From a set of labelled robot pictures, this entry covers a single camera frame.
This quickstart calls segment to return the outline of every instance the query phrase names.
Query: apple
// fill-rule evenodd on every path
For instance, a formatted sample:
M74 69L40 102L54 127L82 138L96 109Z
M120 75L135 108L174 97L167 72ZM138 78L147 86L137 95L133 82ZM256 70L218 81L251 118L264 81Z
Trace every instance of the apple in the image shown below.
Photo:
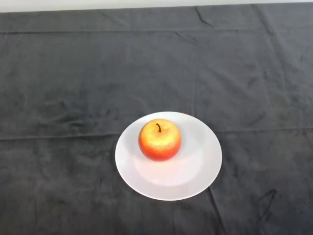
M149 121L138 137L141 152L154 161L165 161L180 149L180 131L174 123L165 119Z

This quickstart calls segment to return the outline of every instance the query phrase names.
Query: plate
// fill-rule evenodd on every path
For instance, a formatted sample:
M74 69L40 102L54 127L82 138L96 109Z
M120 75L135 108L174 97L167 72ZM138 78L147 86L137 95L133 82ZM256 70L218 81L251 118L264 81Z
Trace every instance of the plate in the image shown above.
M164 162L147 159L140 151L141 128L157 118L173 122L181 133L179 152ZM115 162L123 180L138 193L158 200L175 201L192 197L208 188L222 165L222 150L213 131L199 119L176 112L144 116L120 136Z

